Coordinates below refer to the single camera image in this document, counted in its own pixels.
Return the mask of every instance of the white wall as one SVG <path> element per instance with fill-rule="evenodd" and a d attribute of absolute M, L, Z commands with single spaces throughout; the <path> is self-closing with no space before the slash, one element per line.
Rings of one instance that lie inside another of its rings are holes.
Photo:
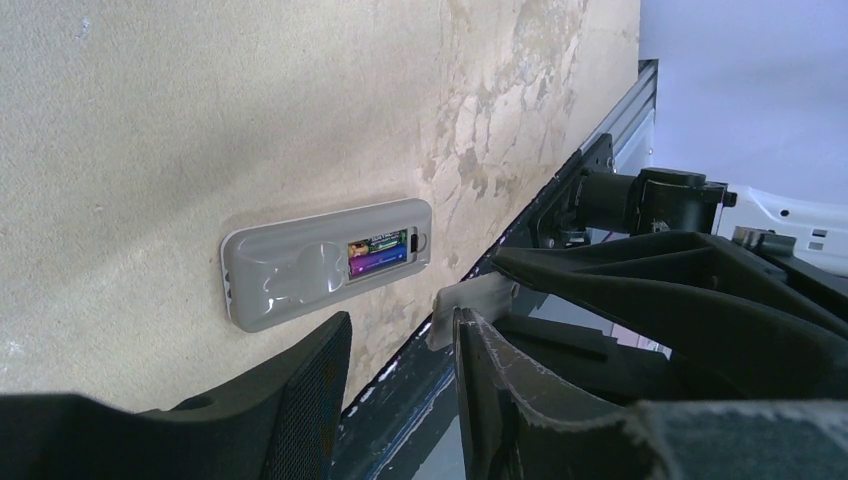
<path fill-rule="evenodd" d="M 654 164 L 848 204 L 848 2 L 643 0 Z"/>

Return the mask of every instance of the gray plastic piece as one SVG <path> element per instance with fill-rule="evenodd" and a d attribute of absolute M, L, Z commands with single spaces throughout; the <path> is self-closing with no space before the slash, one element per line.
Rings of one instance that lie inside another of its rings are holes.
<path fill-rule="evenodd" d="M 407 199 L 229 234 L 221 266 L 230 318 L 258 332 L 424 270 L 431 217 L 427 202 Z M 352 274 L 349 249 L 395 233 L 405 252 L 397 245 L 399 254 L 388 266 Z"/>
<path fill-rule="evenodd" d="M 432 351 L 453 345 L 453 318 L 457 308 L 474 309 L 488 322 L 507 315 L 518 284 L 498 272 L 487 273 L 444 287 L 433 301 L 433 316 L 427 346 Z"/>

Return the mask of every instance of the beige surface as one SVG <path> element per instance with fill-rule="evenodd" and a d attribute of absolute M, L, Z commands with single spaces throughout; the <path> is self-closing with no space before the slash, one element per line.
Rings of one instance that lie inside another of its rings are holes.
<path fill-rule="evenodd" d="M 635 0 L 0 5 L 0 389 L 170 407 L 354 321 L 348 400 L 636 78 Z M 259 334 L 233 229 L 404 197 L 416 277 Z"/>

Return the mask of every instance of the black bracket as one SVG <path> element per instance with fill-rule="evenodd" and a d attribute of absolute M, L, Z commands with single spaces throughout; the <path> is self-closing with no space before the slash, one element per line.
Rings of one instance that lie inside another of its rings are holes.
<path fill-rule="evenodd" d="M 589 232 L 577 221 L 577 196 L 585 170 L 614 173 L 612 135 L 602 134 L 586 152 L 578 150 L 557 173 L 558 186 L 530 216 L 528 228 L 534 248 L 571 248 L 588 245 Z"/>

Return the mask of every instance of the gray plastic battery case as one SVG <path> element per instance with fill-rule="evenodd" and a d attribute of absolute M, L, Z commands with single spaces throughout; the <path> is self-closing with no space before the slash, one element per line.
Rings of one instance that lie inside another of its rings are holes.
<path fill-rule="evenodd" d="M 414 275 L 430 263 L 431 218 L 407 199 L 237 230 L 221 243 L 227 312 L 258 332 Z M 393 241 L 394 263 L 355 275 L 349 250 L 375 238 Z"/>

